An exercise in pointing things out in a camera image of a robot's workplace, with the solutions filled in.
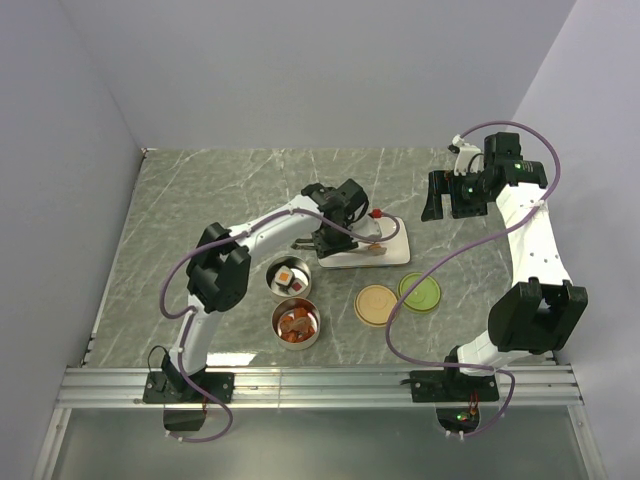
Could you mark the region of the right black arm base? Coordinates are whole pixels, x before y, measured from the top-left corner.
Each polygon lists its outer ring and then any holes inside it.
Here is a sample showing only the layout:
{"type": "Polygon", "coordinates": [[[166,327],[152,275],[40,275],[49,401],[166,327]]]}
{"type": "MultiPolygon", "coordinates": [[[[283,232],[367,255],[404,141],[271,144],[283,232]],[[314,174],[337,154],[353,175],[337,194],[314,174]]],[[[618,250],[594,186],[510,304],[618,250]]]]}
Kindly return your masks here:
{"type": "Polygon", "coordinates": [[[494,375],[469,376],[454,368],[413,370],[400,384],[410,387],[414,403],[494,402],[500,397],[494,375]]]}

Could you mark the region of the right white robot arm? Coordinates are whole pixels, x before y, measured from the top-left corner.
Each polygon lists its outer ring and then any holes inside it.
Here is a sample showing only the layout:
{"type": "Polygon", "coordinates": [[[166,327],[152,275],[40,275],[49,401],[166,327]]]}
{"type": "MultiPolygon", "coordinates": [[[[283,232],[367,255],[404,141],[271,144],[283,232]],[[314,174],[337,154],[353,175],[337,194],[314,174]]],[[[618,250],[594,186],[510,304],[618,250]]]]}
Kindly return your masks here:
{"type": "Polygon", "coordinates": [[[455,136],[449,149],[456,161],[450,170],[430,172],[422,221],[443,219],[444,196],[455,219],[484,216],[495,204],[512,261],[512,286],[491,307],[486,330],[455,350],[457,365],[441,376],[444,393],[461,400],[475,390],[476,377],[562,349],[588,294],[562,263],[547,205],[551,185],[542,163],[523,158],[519,135],[498,132],[483,147],[455,136]]]}

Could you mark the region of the orange chicken wing piece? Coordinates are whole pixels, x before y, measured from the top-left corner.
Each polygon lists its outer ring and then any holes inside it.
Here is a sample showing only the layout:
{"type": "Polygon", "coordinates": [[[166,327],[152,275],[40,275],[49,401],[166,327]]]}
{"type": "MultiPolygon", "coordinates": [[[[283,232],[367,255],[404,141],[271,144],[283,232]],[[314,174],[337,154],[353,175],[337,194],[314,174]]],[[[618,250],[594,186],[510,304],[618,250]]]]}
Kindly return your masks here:
{"type": "Polygon", "coordinates": [[[315,318],[311,311],[304,307],[298,307],[291,313],[292,326],[302,328],[303,326],[312,326],[315,318]]]}

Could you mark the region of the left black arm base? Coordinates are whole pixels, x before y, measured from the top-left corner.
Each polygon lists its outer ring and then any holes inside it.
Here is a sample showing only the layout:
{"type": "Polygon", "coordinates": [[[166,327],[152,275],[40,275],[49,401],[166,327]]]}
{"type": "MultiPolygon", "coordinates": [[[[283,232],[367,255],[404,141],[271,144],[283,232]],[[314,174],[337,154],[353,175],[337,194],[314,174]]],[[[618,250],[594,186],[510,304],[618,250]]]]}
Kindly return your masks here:
{"type": "MultiPolygon", "coordinates": [[[[231,402],[235,383],[233,373],[201,370],[191,380],[201,390],[223,403],[231,402]]],[[[162,370],[150,371],[142,396],[144,404],[198,403],[205,399],[205,395],[188,384],[177,370],[169,373],[162,370]]]]}

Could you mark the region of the large orange fish piece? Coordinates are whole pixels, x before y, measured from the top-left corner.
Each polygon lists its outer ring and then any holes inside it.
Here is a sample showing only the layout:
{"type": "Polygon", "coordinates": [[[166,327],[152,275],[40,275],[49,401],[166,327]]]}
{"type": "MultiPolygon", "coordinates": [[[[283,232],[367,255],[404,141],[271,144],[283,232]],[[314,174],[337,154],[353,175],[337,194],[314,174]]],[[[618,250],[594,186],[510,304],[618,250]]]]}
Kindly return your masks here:
{"type": "Polygon", "coordinates": [[[294,317],[285,317],[279,323],[279,337],[289,343],[296,343],[299,337],[297,320],[294,317]]]}

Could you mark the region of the sushi roll orange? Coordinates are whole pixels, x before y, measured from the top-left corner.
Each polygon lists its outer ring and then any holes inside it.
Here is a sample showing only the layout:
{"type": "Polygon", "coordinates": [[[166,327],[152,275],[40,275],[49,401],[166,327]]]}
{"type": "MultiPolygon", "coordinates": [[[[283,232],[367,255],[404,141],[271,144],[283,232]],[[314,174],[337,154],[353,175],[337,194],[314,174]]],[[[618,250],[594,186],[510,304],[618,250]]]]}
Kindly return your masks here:
{"type": "Polygon", "coordinates": [[[274,275],[273,281],[282,290],[288,290],[295,281],[295,274],[286,265],[282,265],[274,275]]]}

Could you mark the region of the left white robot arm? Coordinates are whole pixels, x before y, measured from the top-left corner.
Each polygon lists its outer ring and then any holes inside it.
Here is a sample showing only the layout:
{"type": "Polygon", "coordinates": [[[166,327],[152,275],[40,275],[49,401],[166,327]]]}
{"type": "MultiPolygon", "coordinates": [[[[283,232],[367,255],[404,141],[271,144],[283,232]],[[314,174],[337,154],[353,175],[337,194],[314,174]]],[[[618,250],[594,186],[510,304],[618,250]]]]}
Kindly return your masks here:
{"type": "Polygon", "coordinates": [[[243,224],[207,226],[196,249],[172,267],[160,291],[161,314],[167,319],[184,319],[178,340],[161,366],[169,393],[180,402],[190,402],[201,393],[218,315],[244,298],[254,261],[307,234],[319,258],[353,250],[359,240],[374,239],[353,227],[366,217],[368,207],[362,186],[348,179],[337,188],[308,185],[285,205],[243,224]],[[182,266],[186,267],[188,306],[171,313],[166,308],[166,293],[182,266]]]}

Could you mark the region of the sushi roll red centre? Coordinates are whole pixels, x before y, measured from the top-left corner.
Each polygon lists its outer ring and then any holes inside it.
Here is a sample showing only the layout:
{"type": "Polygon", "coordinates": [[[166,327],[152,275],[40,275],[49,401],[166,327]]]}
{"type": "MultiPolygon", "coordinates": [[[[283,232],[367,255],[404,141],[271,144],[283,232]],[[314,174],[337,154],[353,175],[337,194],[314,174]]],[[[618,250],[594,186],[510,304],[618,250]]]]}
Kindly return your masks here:
{"type": "Polygon", "coordinates": [[[303,292],[307,288],[307,285],[300,281],[299,279],[295,279],[288,288],[288,292],[290,295],[298,295],[303,292]]]}

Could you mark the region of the beige round lid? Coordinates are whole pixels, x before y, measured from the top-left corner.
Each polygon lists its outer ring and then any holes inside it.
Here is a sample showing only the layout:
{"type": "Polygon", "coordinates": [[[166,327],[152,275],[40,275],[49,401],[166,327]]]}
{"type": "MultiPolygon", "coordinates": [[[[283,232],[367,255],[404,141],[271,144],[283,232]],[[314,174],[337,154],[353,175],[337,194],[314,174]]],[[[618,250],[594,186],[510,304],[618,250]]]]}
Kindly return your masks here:
{"type": "Polygon", "coordinates": [[[384,327],[397,297],[389,288],[374,284],[363,288],[354,300],[356,316],[372,327],[384,327]]]}

